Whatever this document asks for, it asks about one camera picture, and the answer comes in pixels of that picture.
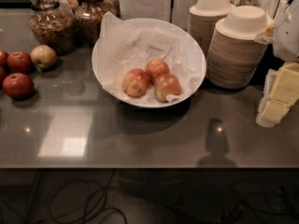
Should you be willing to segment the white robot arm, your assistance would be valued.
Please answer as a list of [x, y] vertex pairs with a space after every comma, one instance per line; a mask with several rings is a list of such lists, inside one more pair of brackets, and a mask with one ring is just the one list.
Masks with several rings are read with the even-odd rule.
[[279, 16], [272, 44], [284, 64], [265, 77], [256, 122], [266, 128], [279, 124], [299, 100], [299, 0], [292, 0]]

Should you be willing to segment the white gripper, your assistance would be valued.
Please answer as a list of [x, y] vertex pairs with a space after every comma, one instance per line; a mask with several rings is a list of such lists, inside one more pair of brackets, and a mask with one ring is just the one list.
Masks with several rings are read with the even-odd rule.
[[[275, 25], [267, 26], [254, 41], [272, 44]], [[269, 69], [263, 86], [263, 98], [258, 106], [256, 123], [272, 128], [279, 123], [299, 99], [299, 63], [287, 63], [277, 71]]]

